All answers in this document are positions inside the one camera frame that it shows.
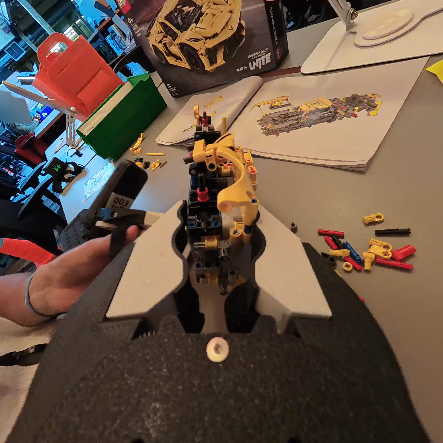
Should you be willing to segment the grey wristband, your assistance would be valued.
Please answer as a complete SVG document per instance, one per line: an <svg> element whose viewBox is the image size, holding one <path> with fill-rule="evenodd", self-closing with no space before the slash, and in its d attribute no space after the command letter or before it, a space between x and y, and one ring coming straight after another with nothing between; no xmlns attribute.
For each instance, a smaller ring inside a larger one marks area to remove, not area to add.
<svg viewBox="0 0 443 443"><path fill-rule="evenodd" d="M38 316L39 318L44 318L45 320L50 320L50 319L54 319L57 318L59 316L59 314L52 314L52 315L46 315L46 314L42 314L40 312L38 312L32 305L31 301L30 301L30 284L32 282L34 274L31 274L27 280L26 283L26 287L25 287L25 293L24 293L24 302L26 307L30 310L30 312L32 314L35 314L36 316Z"/></svg>

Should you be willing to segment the white stand round base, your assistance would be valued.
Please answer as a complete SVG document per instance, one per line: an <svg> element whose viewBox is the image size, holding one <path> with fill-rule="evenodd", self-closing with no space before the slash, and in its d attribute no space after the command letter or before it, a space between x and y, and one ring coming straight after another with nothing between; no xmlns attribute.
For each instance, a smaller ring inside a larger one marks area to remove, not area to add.
<svg viewBox="0 0 443 443"><path fill-rule="evenodd" d="M355 36L357 47L374 47L395 40L413 29L417 15L409 9L382 14L375 19L358 20L358 11L345 0L328 1L345 25L345 36Z"/></svg>

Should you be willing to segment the yellow printed leaflet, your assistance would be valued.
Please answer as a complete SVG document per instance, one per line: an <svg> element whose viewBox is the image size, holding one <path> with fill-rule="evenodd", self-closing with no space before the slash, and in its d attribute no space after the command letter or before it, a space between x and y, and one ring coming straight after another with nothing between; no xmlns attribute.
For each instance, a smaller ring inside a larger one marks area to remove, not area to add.
<svg viewBox="0 0 443 443"><path fill-rule="evenodd" d="M96 193L103 187L103 185L113 174L114 169L115 168L113 163L106 163L102 169L100 169L97 173L95 173L90 179L86 181L83 192L83 202L85 202L94 193Z"/></svg>

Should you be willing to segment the yellow sticky note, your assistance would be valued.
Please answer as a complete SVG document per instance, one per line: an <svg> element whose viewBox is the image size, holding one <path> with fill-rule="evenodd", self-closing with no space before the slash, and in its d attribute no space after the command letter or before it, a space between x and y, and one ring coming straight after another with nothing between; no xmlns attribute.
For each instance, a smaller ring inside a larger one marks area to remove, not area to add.
<svg viewBox="0 0 443 443"><path fill-rule="evenodd" d="M427 67L425 70L435 75L441 84L443 84L443 59Z"/></svg>

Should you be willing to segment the red office chair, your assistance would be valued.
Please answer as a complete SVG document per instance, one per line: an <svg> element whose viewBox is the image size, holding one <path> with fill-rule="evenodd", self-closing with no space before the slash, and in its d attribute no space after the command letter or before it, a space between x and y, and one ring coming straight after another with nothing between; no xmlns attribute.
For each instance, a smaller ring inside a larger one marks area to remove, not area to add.
<svg viewBox="0 0 443 443"><path fill-rule="evenodd" d="M37 138L33 132L21 135L15 140L15 153L24 158L27 162L39 165L47 161L46 149L48 144Z"/></svg>

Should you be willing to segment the red yellow blue brick pieces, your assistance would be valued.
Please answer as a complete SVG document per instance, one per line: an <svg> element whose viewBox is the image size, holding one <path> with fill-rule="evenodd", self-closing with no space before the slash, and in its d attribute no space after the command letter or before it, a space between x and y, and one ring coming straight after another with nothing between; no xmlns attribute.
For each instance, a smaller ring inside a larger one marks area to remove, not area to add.
<svg viewBox="0 0 443 443"><path fill-rule="evenodd" d="M376 229L374 235L368 241L368 247L362 253L358 253L349 241L345 233L339 230L318 229L318 235L323 237L329 252L321 255L328 263L337 270L338 264L345 273L354 270L369 273L374 265L386 268L401 269L406 272L414 270L414 265L408 262L416 254L416 248L407 244L401 248L394 248L391 243L382 240L381 237L408 237L411 234L409 228Z"/></svg>

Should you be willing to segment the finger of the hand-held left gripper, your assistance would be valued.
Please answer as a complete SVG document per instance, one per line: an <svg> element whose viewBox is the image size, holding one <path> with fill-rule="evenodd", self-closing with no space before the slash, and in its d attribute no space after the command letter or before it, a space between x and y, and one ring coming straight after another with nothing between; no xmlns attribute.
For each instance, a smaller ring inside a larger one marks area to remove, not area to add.
<svg viewBox="0 0 443 443"><path fill-rule="evenodd" d="M163 216L163 213L146 211L144 221L141 224L141 229L149 229L158 219Z"/></svg>

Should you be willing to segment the orange traffic cone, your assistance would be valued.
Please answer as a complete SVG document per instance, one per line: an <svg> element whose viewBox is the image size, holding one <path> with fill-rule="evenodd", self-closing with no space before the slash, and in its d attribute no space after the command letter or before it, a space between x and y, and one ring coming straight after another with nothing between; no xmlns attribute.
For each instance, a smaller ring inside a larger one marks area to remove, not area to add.
<svg viewBox="0 0 443 443"><path fill-rule="evenodd" d="M11 238L0 239L0 252L33 262L36 268L50 263L56 257L31 241Z"/></svg>

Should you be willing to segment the yellow curved brick fender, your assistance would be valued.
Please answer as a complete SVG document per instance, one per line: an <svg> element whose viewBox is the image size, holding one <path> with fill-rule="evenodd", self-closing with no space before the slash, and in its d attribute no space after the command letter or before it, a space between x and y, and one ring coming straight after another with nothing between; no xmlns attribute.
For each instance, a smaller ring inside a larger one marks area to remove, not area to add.
<svg viewBox="0 0 443 443"><path fill-rule="evenodd" d="M195 141L192 158L195 163L203 163L210 173L221 173L225 165L230 163L234 183L219 192L217 208L222 213L240 208L244 232L249 235L259 205L255 194L257 170L253 165L251 151L244 151L241 145L237 146L234 135L227 133L210 144L204 140Z"/></svg>

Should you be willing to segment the person's left hand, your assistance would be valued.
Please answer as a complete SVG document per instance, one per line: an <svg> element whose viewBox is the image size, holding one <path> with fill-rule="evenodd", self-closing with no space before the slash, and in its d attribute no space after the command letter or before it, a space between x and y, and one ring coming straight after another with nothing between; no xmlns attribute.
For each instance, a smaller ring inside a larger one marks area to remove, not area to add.
<svg viewBox="0 0 443 443"><path fill-rule="evenodd" d="M36 270L28 294L36 312L67 312L110 263L111 235L89 240Z"/></svg>

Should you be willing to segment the white neighbouring desk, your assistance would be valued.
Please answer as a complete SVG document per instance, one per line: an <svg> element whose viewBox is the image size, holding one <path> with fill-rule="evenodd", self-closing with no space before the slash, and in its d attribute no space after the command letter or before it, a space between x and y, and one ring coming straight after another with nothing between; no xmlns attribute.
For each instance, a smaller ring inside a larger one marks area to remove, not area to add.
<svg viewBox="0 0 443 443"><path fill-rule="evenodd" d="M81 210L87 209L91 206L104 185L104 183L101 183L88 199L83 200L87 182L101 169L106 168L108 163L113 165L114 162L97 156L94 151L85 144L82 144L80 147L79 151L82 153L82 157L80 158L72 154L72 151L67 155L67 149L68 146L65 145L64 135L61 134L47 148L45 153L47 159L51 159L53 156L60 160L65 160L67 158L68 161L74 161L85 166L85 169L81 174L77 175L68 185L65 185L64 191L59 196L65 218L67 222L71 222Z"/></svg>

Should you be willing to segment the yellow black brick car model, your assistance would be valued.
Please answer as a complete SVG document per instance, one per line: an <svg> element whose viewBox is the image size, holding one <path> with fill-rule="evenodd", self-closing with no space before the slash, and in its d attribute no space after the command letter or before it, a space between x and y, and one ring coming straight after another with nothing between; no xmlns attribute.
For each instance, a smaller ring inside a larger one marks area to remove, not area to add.
<svg viewBox="0 0 443 443"><path fill-rule="evenodd" d="M204 140L215 142L227 134L226 118L222 119L222 130L216 130L206 111L194 107L194 142ZM241 255L250 244L252 231L245 234L240 208L222 213L217 208L217 196L221 190L234 183L230 163L221 173L210 173L203 163L195 163L193 148L184 158L189 164L190 190L187 202L186 233L191 253L194 257L194 270L197 283L218 285L221 295L228 294L238 284L244 282Z"/></svg>

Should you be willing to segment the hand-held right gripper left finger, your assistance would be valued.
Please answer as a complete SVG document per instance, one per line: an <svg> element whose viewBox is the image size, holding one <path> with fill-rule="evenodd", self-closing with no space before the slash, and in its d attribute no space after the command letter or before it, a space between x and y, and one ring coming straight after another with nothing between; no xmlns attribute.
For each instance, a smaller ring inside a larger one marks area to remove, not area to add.
<svg viewBox="0 0 443 443"><path fill-rule="evenodd" d="M177 314L174 292L187 279L187 264L173 237L182 225L185 203L177 202L135 241L107 319L161 320Z"/></svg>

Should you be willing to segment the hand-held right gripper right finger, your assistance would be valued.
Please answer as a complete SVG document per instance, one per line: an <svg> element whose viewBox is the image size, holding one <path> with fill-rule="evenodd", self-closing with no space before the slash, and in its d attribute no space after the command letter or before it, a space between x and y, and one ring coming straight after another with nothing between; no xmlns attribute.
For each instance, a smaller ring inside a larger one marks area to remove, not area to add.
<svg viewBox="0 0 443 443"><path fill-rule="evenodd" d="M331 318L300 239L261 205L259 213L257 228L265 247L254 269L259 289L256 311L273 317L278 333L286 331L293 317Z"/></svg>

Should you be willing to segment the black toy car box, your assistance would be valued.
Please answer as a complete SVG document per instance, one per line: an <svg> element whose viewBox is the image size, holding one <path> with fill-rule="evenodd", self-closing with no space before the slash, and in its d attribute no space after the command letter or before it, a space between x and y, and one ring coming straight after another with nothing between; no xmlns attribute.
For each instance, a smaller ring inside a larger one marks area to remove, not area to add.
<svg viewBox="0 0 443 443"><path fill-rule="evenodd" d="M172 97L276 69L288 54L281 1L116 1Z"/></svg>

